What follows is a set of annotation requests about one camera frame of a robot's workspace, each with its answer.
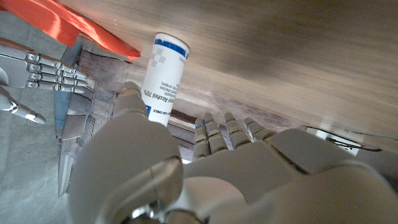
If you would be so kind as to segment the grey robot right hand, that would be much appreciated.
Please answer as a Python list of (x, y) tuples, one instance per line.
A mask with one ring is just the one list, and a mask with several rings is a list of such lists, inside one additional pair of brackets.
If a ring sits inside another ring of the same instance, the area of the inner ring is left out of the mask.
[(1, 39), (1, 110), (39, 124), (46, 119), (18, 103), (5, 87), (84, 93), (86, 75), (77, 68), (24, 45)]

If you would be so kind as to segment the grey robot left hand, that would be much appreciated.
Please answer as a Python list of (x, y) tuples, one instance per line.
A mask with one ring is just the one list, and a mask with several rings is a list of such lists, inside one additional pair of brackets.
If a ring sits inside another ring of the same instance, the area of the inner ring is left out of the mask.
[(113, 117), (79, 153), (73, 223), (396, 223), (397, 194), (366, 163), (299, 129), (279, 133), (225, 115), (196, 121), (184, 164), (168, 129), (127, 82)]

